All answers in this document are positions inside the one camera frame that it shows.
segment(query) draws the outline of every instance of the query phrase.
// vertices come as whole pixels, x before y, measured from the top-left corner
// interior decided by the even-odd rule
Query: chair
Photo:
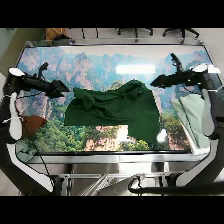
[[[192,28],[167,28],[164,31],[163,36],[165,37],[166,36],[166,32],[173,31],[173,30],[180,30],[180,32],[182,33],[182,37],[183,38],[185,38],[185,31],[186,30],[189,31],[189,32],[191,32],[191,33],[193,33],[193,34],[195,34],[196,35],[195,38],[198,38],[198,36],[199,36],[199,33],[196,32],[195,30],[193,30]]]
[[[121,35],[121,30],[126,29],[126,28],[118,28],[118,35]],[[138,38],[138,28],[134,28],[135,29],[135,37]],[[153,35],[153,29],[152,28],[145,28],[147,30],[150,30],[149,35],[152,36]]]

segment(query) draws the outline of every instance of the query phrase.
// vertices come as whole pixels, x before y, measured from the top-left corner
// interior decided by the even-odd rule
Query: printed mountain image
[[[117,74],[116,66],[125,64],[142,64],[147,61],[143,57],[132,54],[123,54],[119,46],[117,52],[109,54],[88,53],[85,46],[77,47],[38,47],[24,50],[18,68],[30,75],[38,73],[38,67],[48,62],[48,70],[43,72],[46,80],[60,79],[70,90],[65,97],[49,99],[44,93],[34,97],[17,100],[17,108],[23,115],[38,115],[48,120],[45,127],[40,128],[34,140],[42,152],[69,152],[69,151],[146,151],[146,150],[189,150],[189,142],[182,125],[170,103],[172,98],[188,95],[183,85],[177,85],[166,89],[153,88],[150,83],[159,75],[170,75],[176,72],[172,65],[170,53],[158,59],[156,73],[150,76],[145,74]],[[192,52],[178,52],[184,69],[189,69],[200,63],[211,61],[206,51],[201,48]],[[153,91],[154,98],[160,112],[160,126],[167,131],[167,139],[156,145],[142,140],[136,140],[128,136],[128,126],[64,126],[64,114],[67,106],[74,99],[72,89],[74,87],[89,90],[106,91],[119,88],[126,82],[137,79],[146,84]],[[197,87],[189,90],[197,92]],[[35,94],[32,90],[23,95]]]

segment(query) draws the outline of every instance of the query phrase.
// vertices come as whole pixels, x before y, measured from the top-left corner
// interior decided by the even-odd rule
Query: metal frame
[[[127,41],[127,45],[190,45],[190,46],[203,46],[208,54],[208,56],[210,57],[210,60],[212,61],[212,63],[214,65],[214,59],[212,58],[208,47],[206,46],[206,44],[204,43],[203,40],[201,39],[197,39],[194,40],[194,44],[181,44],[183,38],[156,38],[157,41],[162,40],[163,43],[157,43],[157,44],[150,44],[150,43],[144,43],[144,41],[152,41],[153,38],[139,38],[139,42],[136,43],[134,42],[135,38],[123,38],[123,39],[111,39],[111,38],[102,38],[102,39],[86,39],[84,41],[84,43],[82,43],[82,39],[81,40],[76,40],[76,43],[73,46],[97,46],[97,45],[119,45],[119,43],[116,44],[108,44],[108,41],[115,41],[115,42],[119,42],[119,41]],[[172,43],[169,44],[169,41],[178,41],[178,43]],[[192,38],[185,38],[185,43],[192,42]],[[96,42],[95,44],[90,44],[88,43],[88,41],[92,41],[92,42]],[[38,42],[32,41],[28,42],[30,47],[38,47]],[[219,78],[221,80],[222,83],[224,83],[223,77],[221,75],[219,75]],[[54,153],[52,153],[52,155],[42,155],[42,157],[44,158],[44,161],[46,163],[51,163],[51,164],[82,164],[82,163],[138,163],[138,162],[171,162],[171,161],[200,161],[202,160],[207,153],[201,154],[201,155],[194,155],[194,152],[192,151],[192,153],[186,153],[186,151],[183,151],[183,154],[180,154],[181,152],[178,152],[178,154],[175,154],[175,151],[170,154],[169,152],[165,152],[164,154],[158,153],[156,154],[156,152],[153,152],[153,154],[149,154],[149,152],[142,152],[142,153],[146,153],[143,155],[127,155],[126,153],[124,153],[125,155],[66,155],[66,152],[63,153],[63,155],[54,155]],[[29,162],[28,164],[41,164],[42,161],[39,158],[39,156],[34,156]]]

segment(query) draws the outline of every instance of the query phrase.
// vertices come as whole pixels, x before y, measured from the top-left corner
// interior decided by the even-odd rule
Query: black border
[[[17,60],[16,63],[16,67],[18,66],[21,57],[25,51],[26,48],[38,48],[38,47],[77,47],[77,46],[102,46],[102,45],[175,45],[175,46],[179,46],[178,44],[88,44],[88,45],[71,45],[71,46],[35,46],[35,47],[24,47],[23,50],[20,53],[20,56]],[[203,46],[204,50],[206,51],[210,61],[212,62],[212,64],[214,63],[212,58],[210,57],[205,45],[192,45],[192,44],[183,44],[182,46]],[[157,151],[157,150],[153,150],[153,151],[126,151],[126,152],[116,152],[116,151],[78,151],[78,152],[41,152],[41,156],[93,156],[93,155],[147,155],[147,154],[192,154],[191,150],[167,150],[167,151]]]

